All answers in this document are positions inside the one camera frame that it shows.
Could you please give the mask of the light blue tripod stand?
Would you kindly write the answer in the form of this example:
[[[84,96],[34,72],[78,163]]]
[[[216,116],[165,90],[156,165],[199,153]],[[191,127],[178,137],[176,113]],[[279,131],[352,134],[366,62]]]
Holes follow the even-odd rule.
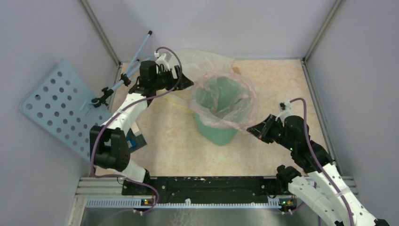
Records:
[[[114,92],[122,85],[124,86],[128,86],[131,83],[131,79],[130,77],[133,75],[133,68],[135,66],[138,65],[138,63],[140,62],[140,59],[138,58],[139,54],[141,54],[142,50],[144,49],[147,41],[150,39],[151,35],[153,34],[152,30],[149,30],[145,39],[143,40],[143,42],[141,43],[140,47],[138,48],[138,50],[136,51],[136,53],[134,54],[132,60],[130,61],[129,65],[127,66],[127,68],[125,69],[125,71],[123,73],[120,74],[119,76],[119,81],[116,82],[114,84],[114,86],[112,86],[111,88],[105,87],[103,88],[101,91],[103,93],[103,95],[101,97],[96,97],[93,98],[91,100],[91,105],[94,108],[98,108],[101,105],[105,105],[108,106],[109,104],[107,103],[107,99],[109,97],[111,97]]]

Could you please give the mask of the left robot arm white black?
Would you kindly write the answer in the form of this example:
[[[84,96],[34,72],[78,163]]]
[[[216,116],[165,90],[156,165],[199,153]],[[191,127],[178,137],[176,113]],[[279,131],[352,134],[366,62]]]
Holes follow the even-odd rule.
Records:
[[[130,155],[138,149],[131,127],[137,117],[158,98],[157,91],[167,93],[194,85],[182,70],[181,64],[166,69],[165,64],[152,60],[142,61],[139,76],[118,110],[102,125],[94,125],[89,132],[90,174],[96,177],[94,167],[111,170],[111,177],[130,179],[139,194],[150,191],[151,182],[146,179],[146,169],[131,160]]]

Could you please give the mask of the wooden rectangular block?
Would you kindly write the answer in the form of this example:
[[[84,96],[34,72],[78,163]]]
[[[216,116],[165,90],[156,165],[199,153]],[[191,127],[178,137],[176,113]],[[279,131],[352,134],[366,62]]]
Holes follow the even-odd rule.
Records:
[[[236,74],[241,74],[240,69],[238,67],[233,67],[233,72]]]

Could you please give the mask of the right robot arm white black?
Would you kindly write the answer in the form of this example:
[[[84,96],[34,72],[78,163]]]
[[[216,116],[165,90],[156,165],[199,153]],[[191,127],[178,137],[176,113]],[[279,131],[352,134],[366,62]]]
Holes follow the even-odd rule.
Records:
[[[291,158],[323,193],[309,184],[294,167],[277,167],[276,188],[282,194],[300,198],[329,226],[387,226],[385,219],[371,214],[343,180],[331,155],[312,141],[306,117],[291,115],[281,120],[269,115],[261,123],[248,127],[264,143],[277,143],[290,151]]]

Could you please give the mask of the green plastic trash bin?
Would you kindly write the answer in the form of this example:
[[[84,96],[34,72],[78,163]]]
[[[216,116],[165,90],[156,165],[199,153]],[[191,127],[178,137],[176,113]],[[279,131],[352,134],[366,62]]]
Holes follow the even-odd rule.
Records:
[[[257,97],[251,82],[240,75],[211,76],[193,88],[189,108],[200,134],[223,146],[256,120]]]

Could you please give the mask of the light blue perforated board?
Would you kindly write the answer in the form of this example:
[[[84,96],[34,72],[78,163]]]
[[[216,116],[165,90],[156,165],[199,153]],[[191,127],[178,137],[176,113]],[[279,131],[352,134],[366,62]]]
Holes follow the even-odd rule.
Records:
[[[104,105],[94,107],[94,92],[70,64],[61,60],[21,102],[20,110],[80,157],[90,161],[89,131],[111,117]]]

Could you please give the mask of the pink translucent trash bag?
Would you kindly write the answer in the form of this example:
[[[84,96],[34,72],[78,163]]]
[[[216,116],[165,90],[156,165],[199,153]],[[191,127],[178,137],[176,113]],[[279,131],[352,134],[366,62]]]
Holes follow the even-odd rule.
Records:
[[[255,125],[259,98],[252,81],[234,72],[207,72],[194,82],[188,107],[205,126],[245,131]]]

